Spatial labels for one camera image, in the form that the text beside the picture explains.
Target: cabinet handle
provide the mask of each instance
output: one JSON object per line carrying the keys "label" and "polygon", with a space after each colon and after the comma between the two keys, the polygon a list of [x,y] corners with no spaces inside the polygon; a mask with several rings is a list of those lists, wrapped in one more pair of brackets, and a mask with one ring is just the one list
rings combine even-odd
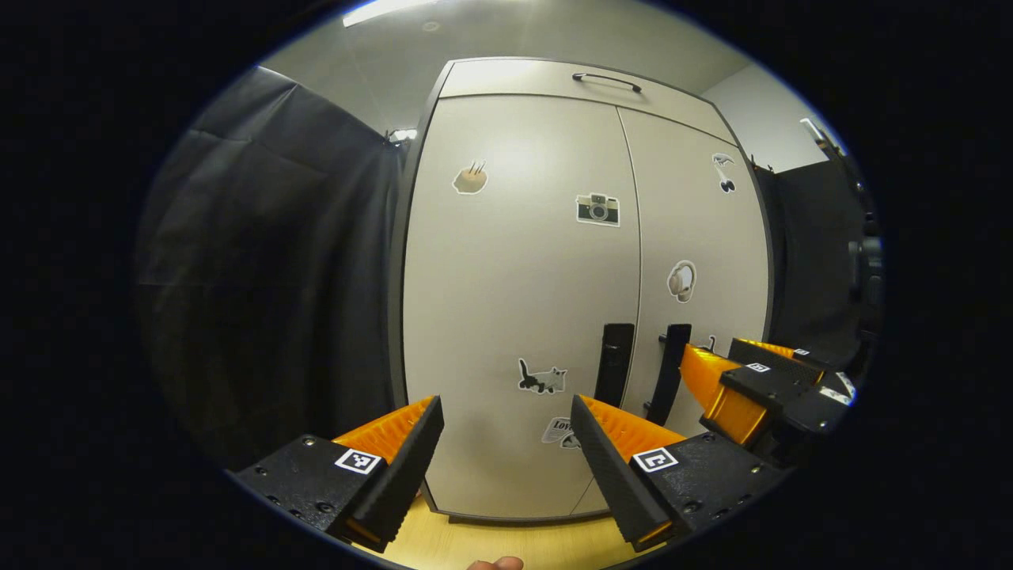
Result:
{"label": "cabinet handle", "polygon": [[658,342],[665,343],[661,355],[661,368],[657,372],[657,384],[654,386],[654,396],[649,402],[644,402],[647,410],[646,420],[664,426],[669,420],[669,412],[676,401],[676,393],[682,384],[683,376],[679,367],[683,363],[683,351],[690,342],[690,325],[669,325],[666,334],[659,335]]}
{"label": "cabinet handle", "polygon": [[602,331],[602,358],[598,364],[595,400],[618,408],[626,391],[633,353],[633,324],[606,325]]}
{"label": "cabinet handle", "polygon": [[630,83],[629,81],[625,81],[623,79],[616,79],[615,77],[608,77],[606,75],[597,75],[595,73],[574,73],[573,74],[573,80],[574,81],[579,81],[580,79],[583,79],[585,77],[598,77],[599,79],[608,79],[610,81],[618,81],[619,83],[625,83],[625,84],[629,85],[630,87],[633,87],[633,92],[634,93],[639,93],[640,91],[643,90],[643,89],[640,88],[640,85],[637,85],[636,83]]}

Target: gray curtain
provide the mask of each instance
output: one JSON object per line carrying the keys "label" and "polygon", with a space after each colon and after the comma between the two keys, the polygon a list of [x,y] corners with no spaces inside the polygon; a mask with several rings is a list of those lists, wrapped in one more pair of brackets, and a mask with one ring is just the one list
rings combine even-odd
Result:
{"label": "gray curtain", "polygon": [[135,302],[165,397],[223,467],[392,409],[385,312],[402,152],[258,67],[164,162]]}

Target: cat sticker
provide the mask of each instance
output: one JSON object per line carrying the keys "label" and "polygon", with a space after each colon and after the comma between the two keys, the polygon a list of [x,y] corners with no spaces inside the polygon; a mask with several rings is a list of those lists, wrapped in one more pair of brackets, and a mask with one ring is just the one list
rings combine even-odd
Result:
{"label": "cat sticker", "polygon": [[545,373],[528,373],[528,363],[523,358],[518,359],[521,365],[521,382],[517,388],[528,390],[538,394],[557,394],[566,388],[566,371],[560,371],[555,367]]}

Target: human hand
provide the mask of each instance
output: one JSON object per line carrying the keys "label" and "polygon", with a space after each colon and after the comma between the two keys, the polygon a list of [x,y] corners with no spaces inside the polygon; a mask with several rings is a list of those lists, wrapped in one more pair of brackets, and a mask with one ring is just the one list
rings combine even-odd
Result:
{"label": "human hand", "polygon": [[516,556],[504,556],[492,563],[476,560],[467,570],[524,570],[524,561]]}

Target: ceiling light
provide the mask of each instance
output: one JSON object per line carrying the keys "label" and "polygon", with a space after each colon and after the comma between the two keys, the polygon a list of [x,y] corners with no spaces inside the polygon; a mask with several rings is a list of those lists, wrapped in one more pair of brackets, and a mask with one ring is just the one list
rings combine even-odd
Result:
{"label": "ceiling light", "polygon": [[364,22],[370,18],[389,14],[390,12],[394,12],[402,8],[411,8],[413,6],[421,6],[422,4],[432,4],[436,1],[437,0],[374,0],[369,4],[365,4],[355,10],[352,10],[344,15],[344,18],[341,21],[344,23],[344,27],[348,27],[350,25]]}

